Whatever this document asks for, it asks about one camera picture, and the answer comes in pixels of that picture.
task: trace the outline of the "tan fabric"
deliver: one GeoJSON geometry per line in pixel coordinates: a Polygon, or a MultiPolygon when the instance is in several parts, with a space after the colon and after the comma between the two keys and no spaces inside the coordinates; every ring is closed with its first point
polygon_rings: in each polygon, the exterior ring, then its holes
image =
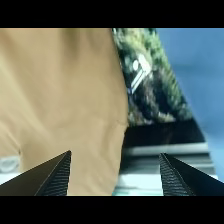
{"type": "Polygon", "coordinates": [[[69,195],[111,195],[127,96],[110,29],[0,29],[0,157],[72,151],[69,195]]]}

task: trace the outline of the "blue surface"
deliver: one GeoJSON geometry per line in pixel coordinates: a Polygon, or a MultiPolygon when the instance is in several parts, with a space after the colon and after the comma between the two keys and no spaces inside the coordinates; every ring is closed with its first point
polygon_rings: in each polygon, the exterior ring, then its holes
{"type": "Polygon", "coordinates": [[[224,29],[157,28],[224,182],[224,29]]]}

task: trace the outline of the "blue fabric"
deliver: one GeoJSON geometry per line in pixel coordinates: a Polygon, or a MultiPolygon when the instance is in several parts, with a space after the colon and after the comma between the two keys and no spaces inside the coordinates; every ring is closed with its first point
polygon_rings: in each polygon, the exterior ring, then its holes
{"type": "Polygon", "coordinates": [[[224,29],[157,28],[162,45],[224,182],[224,29]]]}

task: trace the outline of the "brown paper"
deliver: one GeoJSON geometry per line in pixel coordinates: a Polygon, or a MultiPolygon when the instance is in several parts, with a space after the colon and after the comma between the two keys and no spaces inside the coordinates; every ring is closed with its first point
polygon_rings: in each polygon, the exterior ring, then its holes
{"type": "Polygon", "coordinates": [[[110,29],[0,29],[0,157],[72,151],[69,195],[111,195],[127,96],[110,29]]]}

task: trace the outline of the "brown paper bag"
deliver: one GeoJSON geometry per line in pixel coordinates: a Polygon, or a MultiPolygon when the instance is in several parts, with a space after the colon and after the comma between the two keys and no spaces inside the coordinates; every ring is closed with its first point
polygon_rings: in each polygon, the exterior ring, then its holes
{"type": "Polygon", "coordinates": [[[69,195],[111,195],[127,96],[110,29],[0,29],[0,157],[72,151],[69,195]]]}

